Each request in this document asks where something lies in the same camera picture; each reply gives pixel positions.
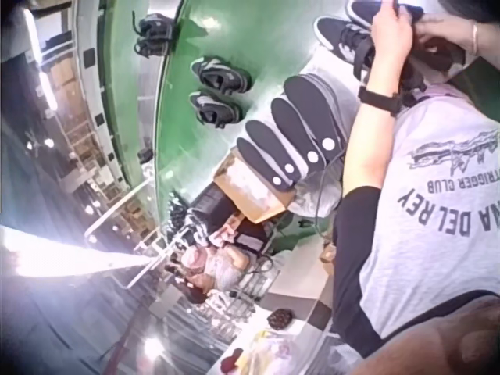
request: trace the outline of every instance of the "green surface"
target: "green surface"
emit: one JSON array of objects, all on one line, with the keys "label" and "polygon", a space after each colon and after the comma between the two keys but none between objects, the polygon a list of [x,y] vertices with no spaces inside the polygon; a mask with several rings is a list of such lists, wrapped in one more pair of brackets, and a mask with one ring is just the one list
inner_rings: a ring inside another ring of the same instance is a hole
[{"label": "green surface", "polygon": [[137,35],[132,29],[132,11],[141,19],[148,2],[114,0],[105,14],[105,94],[109,102],[108,122],[115,134],[116,152],[128,182],[143,181],[137,154],[140,150],[138,131],[139,59],[134,52]]},{"label": "green surface", "polygon": [[202,126],[188,96],[201,87],[190,71],[193,60],[217,55],[247,70],[253,89],[229,100],[252,111],[280,94],[284,80],[308,62],[318,45],[313,22],[335,14],[343,1],[187,0],[180,15],[180,36],[164,77],[156,135],[157,194],[165,215],[171,188],[193,199],[212,179],[243,123],[225,130]]}]

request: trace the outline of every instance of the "gray t-shirt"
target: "gray t-shirt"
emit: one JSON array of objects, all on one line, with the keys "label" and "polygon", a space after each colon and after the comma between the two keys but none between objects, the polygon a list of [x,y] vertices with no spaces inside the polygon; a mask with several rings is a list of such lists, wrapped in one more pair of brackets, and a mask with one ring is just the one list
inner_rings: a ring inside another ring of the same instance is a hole
[{"label": "gray t-shirt", "polygon": [[468,291],[500,292],[498,129],[448,96],[398,118],[359,276],[361,307],[382,338]]}]

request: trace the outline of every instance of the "bracelet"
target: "bracelet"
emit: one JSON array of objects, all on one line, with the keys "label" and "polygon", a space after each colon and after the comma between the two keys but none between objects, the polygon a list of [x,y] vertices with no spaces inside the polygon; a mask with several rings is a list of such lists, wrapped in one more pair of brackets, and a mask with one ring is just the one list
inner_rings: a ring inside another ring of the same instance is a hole
[{"label": "bracelet", "polygon": [[477,21],[474,21],[472,39],[473,39],[472,53],[474,54],[474,56],[477,56],[477,53],[479,52],[479,41],[477,40]]}]

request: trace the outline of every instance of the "black sleeve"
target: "black sleeve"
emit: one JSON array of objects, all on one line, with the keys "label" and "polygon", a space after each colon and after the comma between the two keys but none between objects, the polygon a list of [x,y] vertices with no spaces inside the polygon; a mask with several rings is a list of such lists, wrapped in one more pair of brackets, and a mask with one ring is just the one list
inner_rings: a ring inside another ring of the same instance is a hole
[{"label": "black sleeve", "polygon": [[340,204],[334,222],[334,329],[363,358],[380,347],[380,336],[360,306],[359,273],[372,250],[380,189],[359,187]]}]

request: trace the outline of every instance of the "wristwatch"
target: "wristwatch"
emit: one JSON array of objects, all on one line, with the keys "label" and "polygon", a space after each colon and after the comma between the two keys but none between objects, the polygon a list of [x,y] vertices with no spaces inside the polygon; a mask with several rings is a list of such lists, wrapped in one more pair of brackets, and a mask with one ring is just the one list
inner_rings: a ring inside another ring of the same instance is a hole
[{"label": "wristwatch", "polygon": [[359,89],[358,94],[361,103],[371,105],[372,107],[388,111],[391,116],[396,117],[402,107],[402,98],[398,94],[394,94],[392,98],[388,96],[383,96],[376,94],[375,92],[366,90],[366,87],[362,86]]}]

